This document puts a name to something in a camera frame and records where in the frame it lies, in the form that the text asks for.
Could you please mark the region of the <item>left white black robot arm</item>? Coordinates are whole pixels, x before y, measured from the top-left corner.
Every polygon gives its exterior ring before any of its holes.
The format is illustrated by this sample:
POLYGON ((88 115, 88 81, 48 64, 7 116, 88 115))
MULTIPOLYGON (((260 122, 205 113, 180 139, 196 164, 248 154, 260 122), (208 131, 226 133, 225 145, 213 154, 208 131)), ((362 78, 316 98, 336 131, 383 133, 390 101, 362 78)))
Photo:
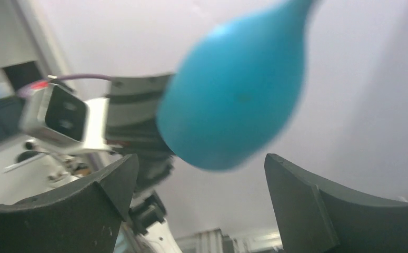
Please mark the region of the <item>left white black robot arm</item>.
POLYGON ((175 154, 156 124, 157 108, 174 73, 112 77, 104 139, 114 153, 135 154, 139 171, 128 212, 129 227, 144 252, 180 252, 168 226, 167 211, 155 186, 167 179, 175 154))

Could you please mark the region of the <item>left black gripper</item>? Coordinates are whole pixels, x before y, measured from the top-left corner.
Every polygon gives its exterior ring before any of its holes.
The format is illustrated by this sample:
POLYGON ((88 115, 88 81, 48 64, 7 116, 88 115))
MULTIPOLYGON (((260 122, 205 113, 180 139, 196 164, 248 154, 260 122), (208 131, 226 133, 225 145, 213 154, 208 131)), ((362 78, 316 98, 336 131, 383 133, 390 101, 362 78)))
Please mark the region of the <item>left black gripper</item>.
POLYGON ((173 73, 145 77, 113 77, 107 94, 105 140, 121 155, 136 154, 139 172, 135 194, 149 191, 173 169, 174 152, 161 138, 157 108, 173 73))

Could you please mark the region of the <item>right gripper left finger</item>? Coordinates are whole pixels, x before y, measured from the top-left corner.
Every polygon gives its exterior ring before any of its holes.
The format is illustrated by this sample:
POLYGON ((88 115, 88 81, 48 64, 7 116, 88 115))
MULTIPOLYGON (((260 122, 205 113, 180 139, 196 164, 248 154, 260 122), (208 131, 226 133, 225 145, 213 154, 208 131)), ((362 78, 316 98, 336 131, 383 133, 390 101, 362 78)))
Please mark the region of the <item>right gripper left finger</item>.
POLYGON ((0 252, 112 252, 139 170, 126 155, 66 185, 0 205, 0 252))

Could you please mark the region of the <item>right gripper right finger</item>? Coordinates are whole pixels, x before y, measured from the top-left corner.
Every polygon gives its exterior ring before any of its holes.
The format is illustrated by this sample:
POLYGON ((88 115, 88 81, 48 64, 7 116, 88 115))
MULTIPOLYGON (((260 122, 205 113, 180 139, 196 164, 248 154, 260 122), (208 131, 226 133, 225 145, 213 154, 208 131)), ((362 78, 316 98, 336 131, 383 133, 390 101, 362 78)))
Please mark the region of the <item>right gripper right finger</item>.
POLYGON ((286 252, 408 252, 408 203, 363 193, 277 154, 264 169, 286 252))

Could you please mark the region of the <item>blue wine glass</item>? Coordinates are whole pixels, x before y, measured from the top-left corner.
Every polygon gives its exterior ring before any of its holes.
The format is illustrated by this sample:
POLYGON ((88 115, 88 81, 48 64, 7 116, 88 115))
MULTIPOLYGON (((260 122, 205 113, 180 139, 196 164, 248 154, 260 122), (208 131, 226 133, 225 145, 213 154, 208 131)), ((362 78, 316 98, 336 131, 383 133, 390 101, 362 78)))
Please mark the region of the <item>blue wine glass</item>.
POLYGON ((200 169, 231 170, 285 127, 304 83, 316 1, 283 1, 205 35, 169 81, 156 123, 166 145, 200 169))

